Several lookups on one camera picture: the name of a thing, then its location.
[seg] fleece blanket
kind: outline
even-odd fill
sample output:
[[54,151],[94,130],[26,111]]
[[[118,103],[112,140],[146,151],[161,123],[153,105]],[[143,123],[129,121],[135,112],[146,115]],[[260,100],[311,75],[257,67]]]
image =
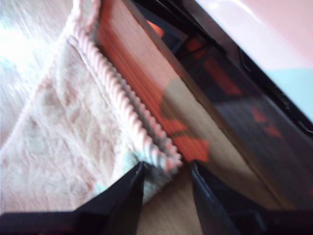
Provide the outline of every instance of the fleece blanket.
[[1,213],[70,211],[139,161],[151,166],[144,201],[171,179],[180,155],[140,98],[95,47],[100,1],[82,3],[60,36],[48,73],[1,151]]

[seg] pink trim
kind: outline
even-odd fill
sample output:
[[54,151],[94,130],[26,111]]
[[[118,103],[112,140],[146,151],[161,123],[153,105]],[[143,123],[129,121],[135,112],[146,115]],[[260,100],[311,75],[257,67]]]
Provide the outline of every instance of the pink trim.
[[110,95],[113,104],[121,117],[124,118],[126,128],[134,140],[134,147],[143,156],[143,161],[165,171],[176,170],[182,165],[181,155],[172,140],[167,137],[161,125],[152,117],[150,111],[136,96],[126,80],[122,78],[105,58],[91,40],[88,32],[91,32],[100,8],[100,0],[93,0],[91,14],[86,20],[85,27],[81,27],[81,1],[73,1],[73,10],[69,17],[69,36],[74,38],[72,43],[87,64],[88,69],[92,68]]

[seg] white surface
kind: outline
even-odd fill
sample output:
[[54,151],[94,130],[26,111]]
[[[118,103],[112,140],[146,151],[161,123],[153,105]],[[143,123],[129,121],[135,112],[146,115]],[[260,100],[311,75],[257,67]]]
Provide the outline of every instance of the white surface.
[[197,0],[313,121],[313,0]]

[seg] pink blanket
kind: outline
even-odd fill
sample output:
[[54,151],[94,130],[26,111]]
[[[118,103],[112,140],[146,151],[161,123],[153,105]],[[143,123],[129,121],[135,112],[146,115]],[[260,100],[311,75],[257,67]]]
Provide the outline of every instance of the pink blanket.
[[[97,68],[91,69],[92,62],[84,57],[83,49],[79,51],[79,43],[72,34],[61,38],[49,73],[2,149],[1,213],[73,210],[139,161],[152,165],[145,182],[147,200],[180,165],[177,158],[168,161],[177,155],[175,148],[171,147],[164,161],[164,154],[152,157],[152,147],[147,150],[138,143],[140,137],[134,139],[121,105],[116,105],[108,86],[103,85]],[[154,128],[140,127],[148,134]],[[154,148],[166,152],[163,136],[154,134],[149,135]]]

